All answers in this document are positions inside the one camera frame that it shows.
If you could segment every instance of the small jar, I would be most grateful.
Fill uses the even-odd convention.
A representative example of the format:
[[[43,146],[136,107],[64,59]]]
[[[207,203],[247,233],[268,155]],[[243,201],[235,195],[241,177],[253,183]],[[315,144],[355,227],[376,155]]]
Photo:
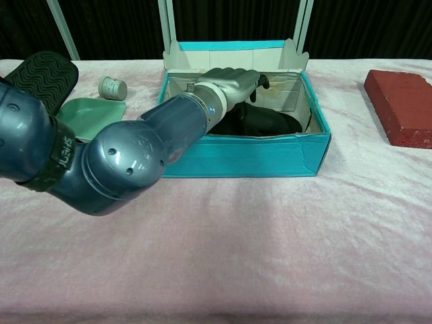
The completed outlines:
[[[128,95],[128,86],[122,80],[104,76],[99,80],[99,95],[104,99],[124,100]]]

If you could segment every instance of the black strap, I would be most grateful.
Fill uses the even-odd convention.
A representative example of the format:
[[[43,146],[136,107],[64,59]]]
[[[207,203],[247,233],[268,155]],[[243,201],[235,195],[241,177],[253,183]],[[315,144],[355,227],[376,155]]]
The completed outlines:
[[[67,125],[50,116],[55,137],[50,157],[35,177],[27,182],[17,182],[28,189],[44,192],[53,187],[72,166],[75,153],[75,134]]]

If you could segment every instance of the black rubber sole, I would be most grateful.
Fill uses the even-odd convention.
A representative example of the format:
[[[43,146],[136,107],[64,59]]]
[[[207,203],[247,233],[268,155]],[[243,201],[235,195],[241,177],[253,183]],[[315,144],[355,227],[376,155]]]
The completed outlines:
[[[23,61],[6,81],[43,102],[50,115],[57,115],[78,81],[78,68],[52,51],[41,51]]]

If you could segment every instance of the green plate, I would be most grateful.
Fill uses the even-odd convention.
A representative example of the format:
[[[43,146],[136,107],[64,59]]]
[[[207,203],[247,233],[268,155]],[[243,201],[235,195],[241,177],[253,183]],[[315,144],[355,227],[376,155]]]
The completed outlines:
[[[75,132],[76,138],[87,142],[105,126],[120,122],[125,110],[123,101],[77,98],[65,103],[56,117]]]

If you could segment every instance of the pink blanket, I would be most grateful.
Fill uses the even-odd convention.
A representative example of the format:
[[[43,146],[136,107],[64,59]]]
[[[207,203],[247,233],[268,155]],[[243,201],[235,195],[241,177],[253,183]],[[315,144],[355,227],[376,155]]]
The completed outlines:
[[[76,65],[68,100],[108,75],[125,118],[155,106],[162,61]],[[370,69],[432,81],[432,61],[310,60],[333,133],[315,178],[162,179],[99,218],[0,180],[0,323],[432,321],[432,150],[389,144]]]

